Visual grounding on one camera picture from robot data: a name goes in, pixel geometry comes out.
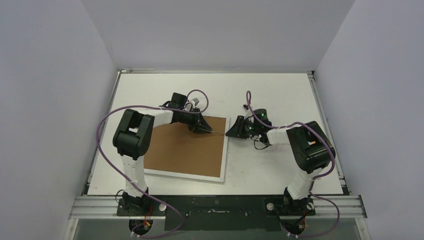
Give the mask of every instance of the metal frame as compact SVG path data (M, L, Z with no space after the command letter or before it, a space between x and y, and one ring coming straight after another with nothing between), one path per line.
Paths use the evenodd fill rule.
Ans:
M337 148L335 147L335 144L334 144L334 140L333 140L333 136L332 136L331 131L330 131L329 123L328 123L326 115L324 113L323 106L322 106L321 100L320 100L320 96L318 95L317 86L315 85L314 74L312 73L312 71L307 71L306 73L307 73L307 76L309 78L310 87L312 88L312 93L313 93L313 97L315 98L316 107L318 108L319 116L321 117L321 122L324 125L323 126L324 132L326 133L328 139L332 142L332 145L334 146L334 149L337 153ZM344 179L345 176L344 176L343 171L342 171L342 166L340 164L338 154L335 155L335 166L336 166L339 178Z
M361 196L329 195L326 198L337 204L340 209L340 218L367 217ZM312 199L316 215L308 216L308 218L334 219L337 217L337 211L331 203L314 197ZM117 208L115 196L77 196L69 219L144 219L144 216L117 216ZM298 219L299 216L280 216L280 218ZM148 216L147 219L165 219L165 216Z
M304 73L304 71L281 71L281 70L272 70L272 71L260 71L260 70L246 70L239 68L222 68L218 70L161 70L161 69L122 69L117 72L116 80L114 83L113 91L110 97L110 102L108 106L108 112L112 108L112 104L115 98L115 94L118 88L119 80L121 74L167 74L167 73ZM315 98L316 105L318 107L318 112L323 123L324 131L326 132L329 140L333 143L333 137L326 119L326 116L323 111L321 100L315 85L315 79L312 71L306 72L309 78L309 83L312 89L313 96ZM103 138L104 130L107 122L103 125L101 129L100 140ZM98 151L96 150L93 157L93 162L90 170L90 174L87 180L87 185L90 184L91 178L93 176L94 167L96 165L96 157ZM336 157L336 169L339 175L340 185L347 189L345 177L342 171L342 167L339 161L339 158ZM361 196L355 195L329 195L326 196L328 199L332 200L340 208L340 217L341 218L354 218L356 221L357 229L359 235L363 240L370 240L370 233L368 231L365 218L367 217L365 207L363 205ZM324 200L314 199L316 215L308 216L308 218L314 219L333 219L336 218L337 212L336 209L329 203ZM68 225L65 229L65 240L71 240L74 238L75 231L78 225L78 219L129 219L130 217L117 216L116 210L118 203L115 201L114 196L77 196L75 198L74 204L72 206ZM143 219L144 216L131 217L131 219ZM292 219L298 218L298 216L281 216L281 219ZM165 219L165 216L149 216L147 219Z

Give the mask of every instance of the black cable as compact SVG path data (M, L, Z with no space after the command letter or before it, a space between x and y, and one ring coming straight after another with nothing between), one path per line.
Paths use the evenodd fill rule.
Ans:
M269 146L264 146L263 148L258 148L258 147L256 146L256 142L259 142L258 138L253 139L252 137L250 137L250 139L251 139L251 140L253 140L253 146L254 146L254 149L256 149L256 150L264 150L264 149L266 149L266 148L268 148L268 147L269 147Z
M118 197L118 194L119 194L121 191L125 191L125 190L124 190L124 189L121 189L121 190L119 190L119 191L116 193L116 195L115 195L115 201L116 201L117 203L119 203L119 201L117 200L117 197Z

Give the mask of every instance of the screw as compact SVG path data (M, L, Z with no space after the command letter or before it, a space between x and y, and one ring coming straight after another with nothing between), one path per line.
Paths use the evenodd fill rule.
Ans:
M268 209L269 211L274 210L274 204L273 204L272 202L268 203L268 204L266 205L266 209Z
M163 203L159 204L159 211L163 212L167 209L167 206Z

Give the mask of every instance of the red wire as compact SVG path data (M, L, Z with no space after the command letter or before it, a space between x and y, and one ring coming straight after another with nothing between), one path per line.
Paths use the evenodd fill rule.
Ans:
M152 206L152 205L150 205L150 211L148 212L148 214L147 214L147 215L145 215L145 216L144 216L143 227L146 227L146 222L147 222L146 218L147 218L148 216L150 216L150 214L152 214L152 212L153 212L153 206Z

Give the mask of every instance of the black bracket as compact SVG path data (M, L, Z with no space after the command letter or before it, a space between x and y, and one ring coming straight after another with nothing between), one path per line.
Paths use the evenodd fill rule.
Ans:
M133 160L144 156L150 146L154 121L154 116L125 110L113 136L113 146L119 155L130 156ZM130 131L135 128L138 128L137 132Z

